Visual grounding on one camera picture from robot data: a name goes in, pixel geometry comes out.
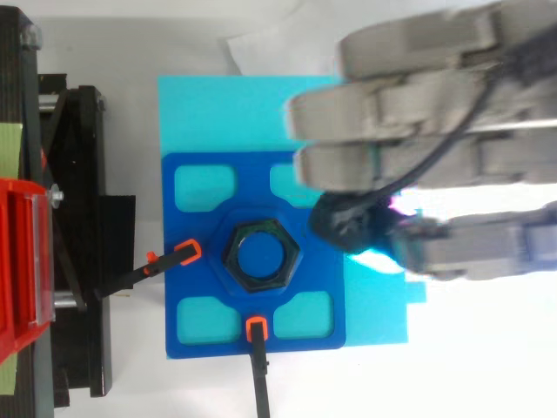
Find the green tape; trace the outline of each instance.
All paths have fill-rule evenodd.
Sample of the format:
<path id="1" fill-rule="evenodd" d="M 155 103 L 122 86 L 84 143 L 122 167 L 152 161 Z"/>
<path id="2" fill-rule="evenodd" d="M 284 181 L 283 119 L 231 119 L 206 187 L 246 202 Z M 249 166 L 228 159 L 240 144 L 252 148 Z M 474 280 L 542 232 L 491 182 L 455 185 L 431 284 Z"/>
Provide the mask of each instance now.
<path id="1" fill-rule="evenodd" d="M 22 130 L 21 124 L 0 124 L 0 177 L 17 178 Z"/>
<path id="2" fill-rule="evenodd" d="M 0 178 L 17 179 L 21 150 L 21 124 L 0 124 Z M 0 364 L 0 395 L 16 391 L 17 354 Z"/>
<path id="3" fill-rule="evenodd" d="M 16 392 L 16 371 L 17 354 L 13 354 L 0 364 L 0 395 Z"/>

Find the black wire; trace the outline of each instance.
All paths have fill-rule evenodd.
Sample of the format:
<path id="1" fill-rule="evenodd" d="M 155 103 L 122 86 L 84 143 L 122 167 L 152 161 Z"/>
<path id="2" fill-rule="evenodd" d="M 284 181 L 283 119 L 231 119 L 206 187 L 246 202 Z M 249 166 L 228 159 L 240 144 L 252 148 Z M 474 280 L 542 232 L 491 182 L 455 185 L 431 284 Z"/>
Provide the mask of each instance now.
<path id="1" fill-rule="evenodd" d="M 447 134 L 440 144 L 437 145 L 437 147 L 412 170 L 407 172 L 401 178 L 394 180 L 391 184 L 385 185 L 376 191 L 360 194 L 351 199 L 345 199 L 341 205 L 346 209 L 349 207 L 355 208 L 356 206 L 362 206 L 363 209 L 364 207 L 373 205 L 385 196 L 390 196 L 415 183 L 417 179 L 432 168 L 432 166 L 445 156 L 451 148 L 453 148 L 453 146 L 466 135 L 466 132 L 470 128 L 472 122 L 486 109 L 487 102 L 497 88 L 497 85 L 502 78 L 502 74 L 503 71 L 500 66 L 487 73 L 486 87 L 478 96 L 476 102 L 472 106 L 472 109 L 465 117 L 463 117 L 458 126 Z"/>

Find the black hex nut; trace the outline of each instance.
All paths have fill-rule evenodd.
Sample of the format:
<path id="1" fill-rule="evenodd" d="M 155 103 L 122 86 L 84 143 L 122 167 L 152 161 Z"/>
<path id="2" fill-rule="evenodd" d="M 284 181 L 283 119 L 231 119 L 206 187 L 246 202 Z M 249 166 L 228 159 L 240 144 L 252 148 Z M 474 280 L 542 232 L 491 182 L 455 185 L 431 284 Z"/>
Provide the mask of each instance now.
<path id="1" fill-rule="evenodd" d="M 282 245 L 284 258 L 278 270 L 266 277 L 253 277 L 246 274 L 240 267 L 238 260 L 239 248 L 242 241 L 254 233 L 269 233 Z M 294 274 L 294 267 L 299 256 L 298 243 L 290 233 L 276 219 L 258 220 L 237 224 L 232 231 L 228 245 L 223 251 L 223 264 L 228 273 L 248 293 L 286 287 Z"/>

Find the white paper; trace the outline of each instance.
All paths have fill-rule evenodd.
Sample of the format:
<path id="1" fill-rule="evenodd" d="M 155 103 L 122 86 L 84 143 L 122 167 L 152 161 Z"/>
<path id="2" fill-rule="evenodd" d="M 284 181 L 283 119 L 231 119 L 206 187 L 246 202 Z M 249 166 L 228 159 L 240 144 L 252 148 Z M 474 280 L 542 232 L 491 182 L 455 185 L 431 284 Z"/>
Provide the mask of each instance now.
<path id="1" fill-rule="evenodd" d="M 372 24 L 489 0 L 306 0 L 272 27 L 228 40 L 246 76 L 333 75 L 340 66 L 337 44 Z"/>

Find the red container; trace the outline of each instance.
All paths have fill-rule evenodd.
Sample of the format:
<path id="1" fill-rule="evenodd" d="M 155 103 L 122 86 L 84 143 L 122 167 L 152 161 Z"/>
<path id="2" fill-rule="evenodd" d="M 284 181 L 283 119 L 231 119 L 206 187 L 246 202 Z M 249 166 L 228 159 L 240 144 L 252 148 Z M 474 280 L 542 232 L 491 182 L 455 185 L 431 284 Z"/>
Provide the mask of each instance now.
<path id="1" fill-rule="evenodd" d="M 51 231 L 46 190 L 0 179 L 0 363 L 54 319 Z"/>

